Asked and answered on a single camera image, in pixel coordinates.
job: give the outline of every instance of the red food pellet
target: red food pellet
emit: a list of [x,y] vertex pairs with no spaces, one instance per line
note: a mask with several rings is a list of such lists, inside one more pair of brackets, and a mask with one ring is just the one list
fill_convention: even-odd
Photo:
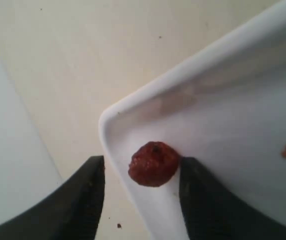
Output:
[[128,175],[139,185],[159,187],[168,182],[179,167],[181,156],[161,141],[150,141],[132,156]]

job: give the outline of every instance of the white surface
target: white surface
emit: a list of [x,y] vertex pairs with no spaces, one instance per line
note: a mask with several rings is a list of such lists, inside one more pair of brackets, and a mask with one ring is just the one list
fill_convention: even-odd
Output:
[[[66,180],[103,153],[104,109],[276,2],[0,0],[0,60]],[[105,177],[96,238],[148,239],[108,160]]]
[[62,183],[38,131],[0,64],[0,224]]
[[160,188],[128,176],[163,141],[197,157],[240,198],[286,225],[286,1],[107,109],[103,148],[154,239],[188,239],[178,173]]

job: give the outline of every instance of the white plastic tray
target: white plastic tray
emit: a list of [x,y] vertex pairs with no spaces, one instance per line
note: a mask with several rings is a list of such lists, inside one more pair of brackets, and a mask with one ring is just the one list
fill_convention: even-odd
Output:
[[159,188],[128,176],[163,141],[197,157],[233,193],[286,225],[286,1],[104,111],[99,135],[152,238],[187,240],[179,171]]

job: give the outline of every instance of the beige surface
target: beige surface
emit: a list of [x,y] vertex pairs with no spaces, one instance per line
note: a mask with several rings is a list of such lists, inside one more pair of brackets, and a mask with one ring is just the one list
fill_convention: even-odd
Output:
[[[67,179],[102,154],[105,108],[275,2],[0,0],[0,58]],[[107,161],[97,239],[147,238]]]

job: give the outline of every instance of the black tongs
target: black tongs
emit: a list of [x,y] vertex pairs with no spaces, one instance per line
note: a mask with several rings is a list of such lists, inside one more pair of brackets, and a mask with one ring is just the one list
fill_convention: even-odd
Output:
[[227,190],[197,159],[181,161],[179,199],[191,240],[286,240],[286,226]]

